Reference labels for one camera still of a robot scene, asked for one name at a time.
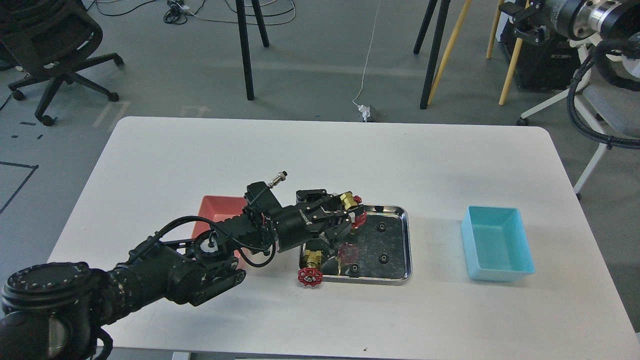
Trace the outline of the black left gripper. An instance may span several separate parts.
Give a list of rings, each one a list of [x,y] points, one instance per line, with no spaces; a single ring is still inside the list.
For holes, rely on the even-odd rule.
[[[288,206],[273,199],[272,225],[278,253],[318,237],[330,248],[336,248],[351,230],[365,224],[366,210],[350,212],[341,218],[341,211],[347,212],[340,201],[341,194],[329,193],[326,189],[298,190],[295,192],[295,205]]]

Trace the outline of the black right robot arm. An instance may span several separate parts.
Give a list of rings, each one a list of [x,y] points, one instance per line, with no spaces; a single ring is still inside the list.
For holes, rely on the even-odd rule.
[[[637,0],[528,0],[525,5],[505,2],[498,11],[510,17],[516,38],[541,45],[550,34],[572,41],[593,35],[599,42],[579,66],[567,89],[566,107],[570,121],[583,136],[608,148],[638,150],[639,141],[608,136],[588,127],[578,116],[575,96],[579,82],[596,67],[608,84],[627,91],[639,91],[639,77],[627,78],[613,68],[610,56],[624,60],[639,59],[639,2]]]

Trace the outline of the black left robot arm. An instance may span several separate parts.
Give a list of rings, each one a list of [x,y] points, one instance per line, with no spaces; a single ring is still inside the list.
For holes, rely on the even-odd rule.
[[[109,271],[50,262],[9,276],[1,292],[1,358],[105,360],[114,347],[105,325],[161,299],[202,305],[243,282],[240,259],[261,268],[311,240],[333,245],[366,221],[361,198],[350,191],[299,190],[294,205],[281,205],[272,189],[286,175],[249,184],[239,215],[170,221]]]

